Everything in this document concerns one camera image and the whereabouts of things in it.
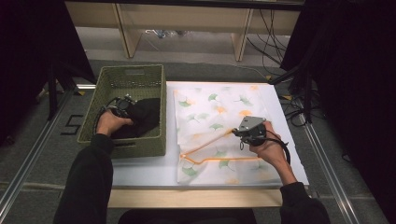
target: hand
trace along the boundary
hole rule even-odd
[[[133,125],[131,119],[123,119],[115,116],[111,113],[110,110],[107,110],[103,115],[99,118],[98,125],[96,128],[96,133],[102,133],[107,136],[110,136],[116,130],[118,130],[123,125]]]
[[[265,126],[265,129],[267,130],[267,138],[273,138],[276,140],[281,139],[280,135],[275,133],[271,122],[265,121],[263,124]],[[297,182],[297,179],[291,170],[291,166],[286,160],[283,148],[279,143],[266,140],[262,145],[258,147],[249,146],[249,149],[276,168],[277,172],[280,175],[280,179],[282,180],[282,183],[284,185]]]

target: black curtain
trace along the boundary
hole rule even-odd
[[[0,1],[0,143],[35,103],[52,66],[72,89],[72,77],[95,78],[62,0]]]

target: orange trim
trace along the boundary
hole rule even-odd
[[[204,161],[254,161],[254,160],[260,160],[261,158],[258,157],[245,157],[245,158],[206,158],[202,161],[195,161],[186,155],[180,155],[180,158],[186,159],[187,161],[190,161],[194,164],[202,164]]]
[[[191,151],[188,151],[188,152],[184,153],[184,155],[189,155],[189,154],[191,154],[191,153],[193,153],[193,152],[196,152],[196,151],[202,149],[203,147],[206,147],[207,145],[210,145],[210,144],[212,144],[212,143],[218,141],[220,138],[224,137],[225,135],[227,135],[227,134],[229,134],[229,133],[231,133],[231,129],[228,130],[224,135],[221,135],[221,136],[219,136],[219,137],[217,137],[217,138],[215,138],[215,139],[212,139],[212,140],[210,140],[209,142],[207,142],[207,143],[201,145],[200,147],[198,147],[198,148],[196,148],[196,149],[193,149],[193,150],[191,150]]]

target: cable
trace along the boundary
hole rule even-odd
[[[265,51],[262,51],[261,49],[259,49],[256,45],[254,45],[250,39],[247,37],[247,41],[253,46],[254,49],[256,49],[258,52],[260,52],[261,54],[267,56],[269,59],[271,59],[272,61],[274,61],[275,63],[280,65],[280,61],[278,61],[277,59],[275,59],[274,57],[272,57],[271,55],[269,55],[268,53],[266,53]]]

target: gray floor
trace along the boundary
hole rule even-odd
[[[263,58],[249,44],[245,49],[244,60],[236,62],[228,34],[188,32],[184,36],[169,35],[163,39],[153,33],[143,34],[132,59],[125,58],[117,30],[78,28],[78,34],[96,75],[103,64],[141,62],[164,63],[165,73],[170,73],[169,77],[175,80],[197,78],[215,81],[210,78],[218,77],[230,81],[264,81],[263,77],[269,74],[262,68],[263,63],[265,66],[274,67],[270,68],[271,72],[282,73],[281,70],[276,69],[278,67],[276,63]],[[253,43],[263,47],[263,43],[256,35],[251,35],[249,38]],[[289,41],[287,36],[278,38],[287,45]],[[276,57],[273,50],[268,52]],[[276,86],[276,90],[279,94],[288,94],[288,85],[289,82],[281,83]],[[8,212],[5,223],[51,223],[59,202],[60,189],[64,185],[71,162],[80,149],[75,135],[61,135],[61,133],[74,131],[74,128],[65,127],[65,124],[70,115],[85,114],[86,107],[82,105],[88,105],[91,97],[92,92],[86,91],[84,95],[73,95],[67,102],[63,115],[60,116],[46,147]],[[286,113],[290,111],[290,106],[287,106],[288,101],[281,103],[285,104]],[[47,110],[48,96],[45,95],[41,103],[34,106],[30,115],[14,133],[16,143],[12,146],[0,147],[0,195],[18,172],[23,159],[44,127]],[[322,116],[320,111],[315,113],[319,117]],[[359,172],[352,164],[341,158],[343,147],[337,141],[330,124],[325,119],[314,117],[313,120],[318,138],[361,223],[388,223]],[[72,121],[81,123],[80,118],[74,118]],[[304,127],[294,127],[290,124],[290,131],[310,182],[309,190],[318,194],[329,212],[332,223],[346,223]],[[117,223],[124,211],[125,209],[109,209],[107,223]],[[255,208],[254,212],[258,223],[280,223],[278,208]]]

